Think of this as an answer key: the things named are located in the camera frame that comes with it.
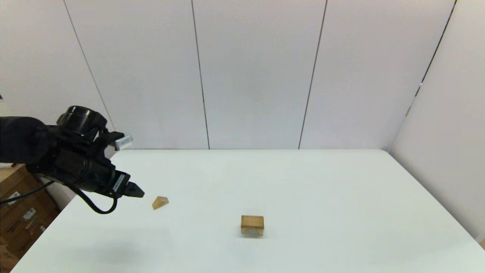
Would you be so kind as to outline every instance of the cardboard box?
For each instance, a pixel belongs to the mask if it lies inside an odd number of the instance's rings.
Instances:
[[[16,259],[15,256],[13,256],[5,246],[0,246],[0,258],[4,259]]]
[[[31,204],[21,206],[21,208],[22,210],[15,214],[7,214],[0,221],[0,244],[12,242],[31,221],[49,217],[51,211],[56,210],[56,205],[48,194],[42,193]],[[8,217],[12,217],[13,220],[7,221]]]
[[[10,272],[18,263],[18,259],[0,258],[1,273]]]
[[[28,229],[21,230],[15,239],[4,247],[8,256],[21,259],[58,214],[57,210],[47,211],[47,217],[34,219]]]
[[[25,167],[22,167],[2,180],[0,183],[0,199],[9,199],[20,194],[25,194],[41,186],[42,183],[37,181]],[[26,199],[32,200],[34,198],[35,197],[31,196],[26,197]],[[0,218],[3,218],[11,209],[15,208],[20,203],[20,200],[1,206]]]
[[[24,165],[16,165],[12,169],[0,170],[0,198],[22,181],[24,175],[28,172]]]

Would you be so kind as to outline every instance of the white wall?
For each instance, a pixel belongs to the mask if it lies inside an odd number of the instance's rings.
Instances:
[[[5,100],[0,100],[0,117],[12,116],[13,112],[8,107]]]
[[[485,1],[458,1],[391,154],[485,236]]]
[[[0,37],[0,94],[12,111],[55,124],[82,105],[113,129],[63,1],[1,1]]]
[[[388,148],[453,0],[325,4],[2,1],[0,88],[47,123],[93,108],[134,148]]]
[[[114,127],[134,148],[207,149],[190,0],[67,0]]]
[[[301,148],[388,150],[453,3],[328,1]]]

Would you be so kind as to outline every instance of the panel seam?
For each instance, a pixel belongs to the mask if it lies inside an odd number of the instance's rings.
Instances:
[[[298,142],[298,149],[300,149],[300,146],[302,144],[303,129],[305,128],[305,120],[307,118],[307,110],[308,110],[308,102],[310,101],[311,85],[313,84],[313,75],[315,75],[315,67],[317,65],[317,58],[318,58],[318,49],[320,49],[320,41],[322,39],[322,31],[323,31],[323,22],[325,21],[325,13],[327,11],[327,5],[328,5],[328,0],[325,0],[325,8],[323,10],[322,25],[320,26],[320,35],[318,36],[317,52],[315,54],[315,62],[313,63],[313,71],[311,73],[310,88],[308,90],[307,105],[305,107],[305,114],[303,115],[302,131],[300,133],[300,141]]]
[[[426,78],[426,75],[428,74],[429,68],[431,67],[431,64],[433,63],[433,60],[435,59],[436,53],[438,52],[439,45],[441,44],[441,40],[443,39],[443,36],[445,35],[446,28],[448,27],[448,23],[450,22],[450,19],[452,18],[453,11],[454,11],[454,8],[456,6],[456,2],[457,2],[457,0],[455,0],[455,2],[453,3],[453,7],[452,7],[452,10],[450,12],[450,16],[448,16],[448,20],[446,21],[445,28],[443,29],[443,33],[441,34],[441,37],[439,38],[438,44],[436,45],[435,52],[433,53],[433,56],[431,57],[428,68],[426,69],[426,72],[424,73],[423,79],[421,79],[420,86],[418,87],[418,90],[416,91],[416,94],[414,95],[414,98],[411,101],[409,108],[407,109],[407,112],[404,116],[403,121],[401,122],[401,126],[399,127],[399,130],[397,131],[396,135],[394,136],[394,139],[391,141],[389,147],[387,148],[388,153],[391,152],[392,146],[394,146],[394,143],[396,142],[399,133],[403,129],[403,126],[404,126],[404,123],[406,122],[407,116],[409,115],[409,112],[411,112],[411,108],[413,107],[414,101],[416,100],[416,97],[417,97],[418,93],[420,92],[421,86],[424,83],[424,79]]]
[[[204,119],[206,121],[207,147],[210,150],[209,128],[207,126],[207,114],[206,114],[206,101],[205,101],[205,98],[204,98],[204,87],[202,85],[202,69],[200,68],[199,42],[197,40],[197,27],[195,26],[194,0],[191,0],[190,2],[192,4],[192,17],[194,19],[195,45],[197,47],[197,61],[199,62],[200,89],[202,91],[202,104],[204,106]]]
[[[113,126],[113,128],[116,131],[117,128],[116,128],[113,120],[111,119],[110,112],[108,111],[108,108],[106,107],[106,103],[104,102],[103,96],[101,95],[101,92],[99,91],[96,80],[94,79],[94,75],[93,75],[93,72],[91,71],[91,67],[89,66],[88,59],[86,58],[86,54],[84,54],[84,50],[82,49],[81,41],[79,40],[78,33],[76,32],[76,28],[74,27],[74,23],[72,22],[71,14],[69,13],[69,9],[67,8],[67,4],[66,4],[65,0],[63,0],[63,2],[64,2],[65,10],[67,11],[67,15],[69,16],[69,20],[71,21],[72,29],[74,30],[74,34],[76,35],[76,39],[78,41],[79,47],[81,48],[82,56],[84,57],[86,65],[88,66],[88,69],[89,69],[89,73],[91,74],[91,78],[93,79],[94,85],[96,86],[97,93],[99,94],[99,97],[101,98],[101,102],[103,103],[104,109],[106,110],[106,114],[108,115],[108,119],[110,120],[111,125]]]

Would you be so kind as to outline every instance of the black cable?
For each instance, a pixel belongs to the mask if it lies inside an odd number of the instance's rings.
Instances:
[[[20,195],[18,195],[18,196],[16,196],[16,197],[12,197],[12,198],[7,199],[7,200],[1,200],[1,201],[0,201],[0,205],[4,205],[4,204],[6,204],[6,203],[10,203],[10,202],[13,202],[13,201],[17,201],[17,200],[19,200],[19,199],[22,199],[22,198],[24,198],[24,197],[27,197],[27,196],[29,196],[29,195],[31,195],[31,194],[34,194],[34,193],[36,193],[36,192],[38,192],[38,191],[40,191],[40,190],[42,190],[42,189],[44,189],[44,188],[47,188],[47,187],[48,187],[49,185],[51,185],[52,183],[54,183],[54,181],[49,181],[49,182],[47,182],[46,184],[42,185],[42,187],[36,188],[35,190],[30,191],[30,192],[27,192],[26,194],[20,194]]]
[[[79,188],[74,187],[72,185],[66,185],[66,186],[68,186],[74,193],[76,193],[77,195],[79,195],[86,202],[86,204],[88,204],[88,206],[90,208],[92,208],[95,212],[97,212],[99,214],[112,213],[114,211],[114,209],[116,209],[116,205],[118,204],[118,198],[116,198],[116,197],[112,197],[113,198],[113,205],[111,206],[111,208],[108,209],[107,211],[103,211],[103,210],[99,209],[93,203],[93,201],[91,201],[91,199],[89,199],[89,197],[83,191],[81,191]]]

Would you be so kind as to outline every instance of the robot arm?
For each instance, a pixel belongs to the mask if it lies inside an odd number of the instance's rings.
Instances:
[[[131,142],[130,136],[108,132],[106,123],[81,106],[71,106],[51,126],[29,117],[0,118],[0,162],[25,163],[29,172],[68,186],[96,212],[110,213],[121,196],[145,193],[105,157],[108,145],[119,150]],[[113,207],[101,211],[81,190],[113,198]]]

